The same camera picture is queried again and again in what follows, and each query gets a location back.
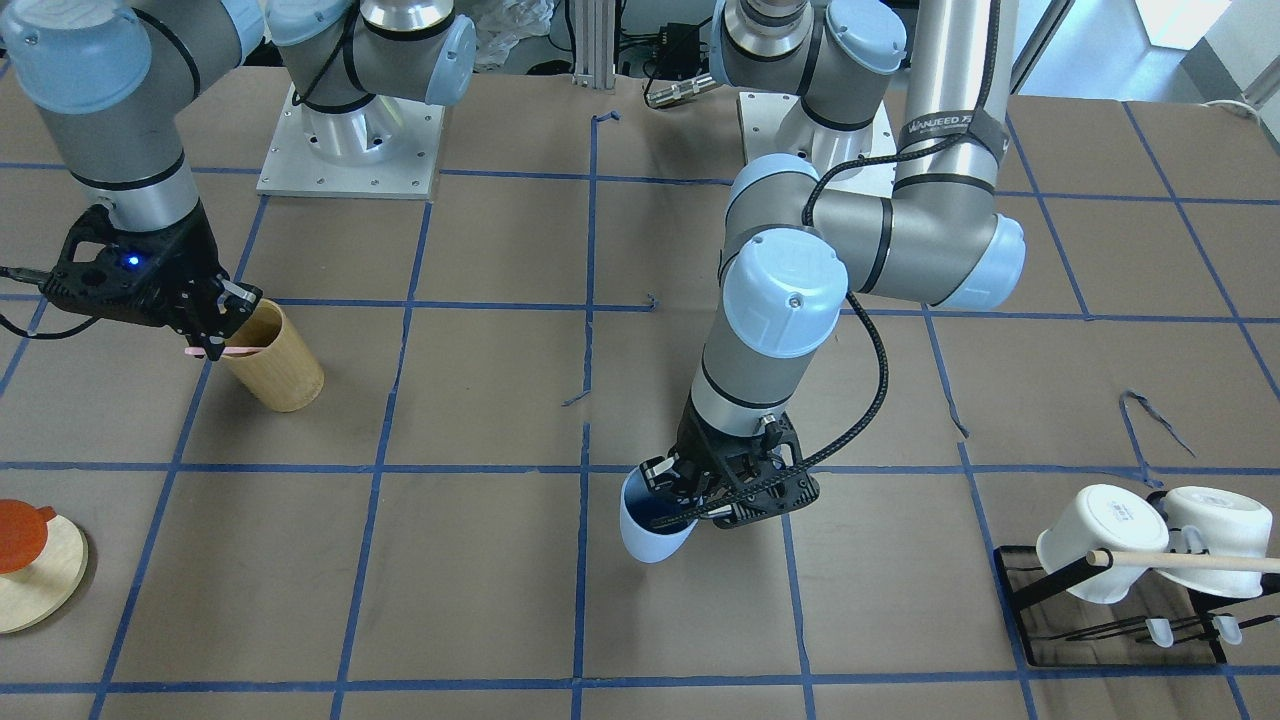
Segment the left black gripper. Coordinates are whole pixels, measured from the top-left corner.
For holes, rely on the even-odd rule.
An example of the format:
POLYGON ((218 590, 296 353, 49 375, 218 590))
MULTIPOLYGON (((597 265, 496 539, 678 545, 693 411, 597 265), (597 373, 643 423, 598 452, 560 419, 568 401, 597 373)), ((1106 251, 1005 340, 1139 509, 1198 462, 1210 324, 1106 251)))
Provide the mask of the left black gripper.
MULTIPOLYGON (((785 452, 794 460, 801 452, 786 414, 767 415, 763 427, 737 437, 700 419, 689 398, 669 454, 637 466, 640 493, 680 506, 682 511, 675 515, 685 512, 686 527, 710 519, 730 529, 792 512, 815 502, 820 487, 808 471, 783 479, 791 468, 785 452)), ((677 524, 660 525, 659 520, 653 523, 654 530, 677 524)))

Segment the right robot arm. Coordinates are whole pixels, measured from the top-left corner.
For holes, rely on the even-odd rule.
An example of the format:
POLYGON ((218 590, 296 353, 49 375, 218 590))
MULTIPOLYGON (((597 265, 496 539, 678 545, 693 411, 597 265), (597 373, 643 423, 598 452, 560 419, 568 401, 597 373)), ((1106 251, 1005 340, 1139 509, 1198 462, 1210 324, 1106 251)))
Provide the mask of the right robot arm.
POLYGON ((84 325, 225 354, 262 291, 220 261, 177 115, 265 47, 293 86, 276 140, 297 174, 417 193, 430 146, 410 114, 463 97, 477 32, 453 1, 5 1, 3 50, 88 206, 54 268, 3 277, 84 325))

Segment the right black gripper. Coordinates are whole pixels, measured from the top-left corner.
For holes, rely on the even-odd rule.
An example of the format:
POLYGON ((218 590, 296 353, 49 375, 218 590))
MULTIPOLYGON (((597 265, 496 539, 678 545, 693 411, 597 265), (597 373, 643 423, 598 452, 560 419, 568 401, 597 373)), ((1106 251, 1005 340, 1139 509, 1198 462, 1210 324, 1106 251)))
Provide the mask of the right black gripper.
POLYGON ((175 224, 147 232, 116 228, 95 204, 68 231, 42 293, 64 311, 166 325, 216 361, 262 300, 259 287, 229 279, 201 202, 175 224))

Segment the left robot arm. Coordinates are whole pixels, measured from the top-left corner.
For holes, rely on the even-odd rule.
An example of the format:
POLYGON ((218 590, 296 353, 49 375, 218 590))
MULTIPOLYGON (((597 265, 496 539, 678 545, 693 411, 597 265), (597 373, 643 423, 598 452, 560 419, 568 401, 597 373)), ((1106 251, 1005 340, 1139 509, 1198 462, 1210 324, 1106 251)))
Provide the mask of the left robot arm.
POLYGON ((908 61, 906 114, 891 154, 849 151, 824 169, 791 143, 740 170, 719 305, 676 441, 625 482, 625 529, 730 529, 814 502, 810 470, 859 437, 888 393, 884 341, 863 295, 974 310, 1009 297, 1027 243, 996 210, 995 188, 1016 17, 1014 1, 923 1, 909 33, 882 1, 718 3, 710 68, 722 85, 790 94, 797 119, 860 135, 908 61), (842 307, 869 336, 876 389, 849 429, 804 454, 786 409, 842 307))

